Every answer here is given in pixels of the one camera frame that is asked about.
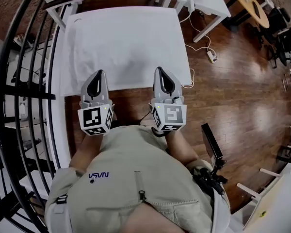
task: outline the black strap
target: black strap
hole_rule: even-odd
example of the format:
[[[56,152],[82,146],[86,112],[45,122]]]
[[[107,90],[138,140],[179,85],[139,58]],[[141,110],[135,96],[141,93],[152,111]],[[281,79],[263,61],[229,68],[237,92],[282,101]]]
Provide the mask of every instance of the black strap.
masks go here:
[[[67,204],[67,197],[67,194],[58,197],[56,200],[56,204]]]

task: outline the white cable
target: white cable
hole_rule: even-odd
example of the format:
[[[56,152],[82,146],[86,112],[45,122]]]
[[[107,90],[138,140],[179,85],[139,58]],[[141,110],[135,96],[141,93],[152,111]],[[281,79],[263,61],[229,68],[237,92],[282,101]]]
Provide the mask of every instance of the white cable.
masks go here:
[[[194,51],[198,51],[198,50],[201,50],[201,49],[210,49],[211,51],[214,52],[214,55],[217,56],[216,52],[215,52],[212,48],[210,48],[210,47],[201,47],[201,48],[199,48],[199,49],[195,49],[195,48],[193,48],[193,47],[191,47],[191,46],[189,46],[189,45],[186,45],[186,46],[189,47],[189,48],[192,48]]]
[[[196,31],[200,32],[200,30],[198,30],[197,28],[195,28],[192,24],[192,21],[191,21],[191,17],[189,18],[190,19],[190,24],[192,26],[192,28],[194,28]],[[208,44],[208,47],[210,46],[210,43],[211,43],[211,39],[208,37],[208,35],[205,35],[205,37],[207,37],[209,39],[209,44]]]
[[[192,21],[191,21],[191,17],[189,17],[189,20],[190,20],[190,24],[191,24],[192,28],[194,28],[196,31],[200,32],[200,30],[198,30],[197,28],[195,28],[195,27],[193,26]],[[191,47],[191,46],[189,46],[189,45],[186,45],[186,44],[185,44],[185,45],[186,45],[187,47],[192,48],[192,49],[195,50],[195,51],[198,51],[198,50],[200,50],[200,49],[207,49],[207,51],[209,51],[209,49],[210,49],[211,51],[213,51],[215,57],[217,57],[217,53],[215,52],[215,50],[213,50],[212,48],[209,47],[210,44],[211,44],[211,39],[210,39],[210,37],[208,37],[208,35],[204,35],[204,36],[207,37],[208,40],[209,40],[209,44],[208,44],[207,47],[201,47],[201,48],[199,48],[199,49],[195,49],[195,48],[193,48],[193,47]]]
[[[192,11],[190,12],[189,16],[187,18],[185,18],[184,20],[182,20],[180,23],[183,23],[184,21],[186,21],[187,19],[189,19],[190,16],[191,16],[191,14],[192,14]]]
[[[183,88],[191,89],[194,86],[195,71],[194,71],[194,69],[190,68],[190,73],[191,73],[191,70],[193,71],[193,79],[191,79],[192,84],[191,85],[182,85]]]

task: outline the white shelf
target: white shelf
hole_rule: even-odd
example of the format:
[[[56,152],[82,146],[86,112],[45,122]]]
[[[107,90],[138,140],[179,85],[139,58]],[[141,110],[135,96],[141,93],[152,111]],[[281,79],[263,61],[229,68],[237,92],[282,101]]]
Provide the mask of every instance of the white shelf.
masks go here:
[[[37,146],[37,152],[38,152],[39,158],[40,159],[43,159],[43,160],[46,160],[45,153],[44,153],[43,142],[38,143],[36,146]],[[48,139],[47,139],[47,146],[48,146],[48,153],[50,154],[49,141],[48,141]],[[26,155],[27,158],[34,159],[35,160],[34,152],[33,152],[33,147],[31,149],[29,149],[28,151],[26,151],[25,155]]]
[[[39,124],[40,123],[40,120],[39,119],[34,119],[32,120],[33,122],[33,125],[35,124]],[[26,127],[29,127],[29,121],[20,121],[20,128],[26,128]],[[5,127],[7,128],[11,128],[11,129],[16,129],[16,123],[15,122],[7,122],[4,124]]]
[[[47,184],[48,186],[50,187],[51,184],[52,184],[52,177],[50,175],[50,173],[48,172],[43,172],[44,174],[44,177],[47,181]],[[40,174],[38,172],[38,170],[33,170],[31,172],[31,175],[32,175],[32,179],[33,179],[33,182],[38,190],[38,193],[40,194],[41,198],[47,200],[49,198],[48,196],[48,193],[46,192],[45,188],[44,188],[44,185],[42,183],[42,179],[40,177]],[[24,178],[22,178],[20,181],[19,181],[20,185],[22,185],[23,187],[25,187],[27,189],[27,191],[33,191],[32,189],[32,186],[30,185],[30,182],[29,182],[29,179],[28,179],[28,176],[25,176]]]

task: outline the zipper pull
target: zipper pull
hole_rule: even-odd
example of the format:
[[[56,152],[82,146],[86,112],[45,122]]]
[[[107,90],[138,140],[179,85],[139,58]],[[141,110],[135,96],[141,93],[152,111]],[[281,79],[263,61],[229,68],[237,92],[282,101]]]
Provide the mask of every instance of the zipper pull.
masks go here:
[[[140,200],[142,200],[142,202],[145,202],[146,201],[146,192],[144,190],[140,190],[139,197],[140,197]]]

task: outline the shirt pocket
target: shirt pocket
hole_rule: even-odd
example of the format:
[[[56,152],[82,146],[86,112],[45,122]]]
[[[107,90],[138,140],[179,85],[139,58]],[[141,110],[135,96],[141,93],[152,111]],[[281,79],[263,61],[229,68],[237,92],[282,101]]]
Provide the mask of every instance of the shirt pocket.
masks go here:
[[[200,202],[174,205],[175,223],[189,233],[210,233],[212,219],[200,208]]]

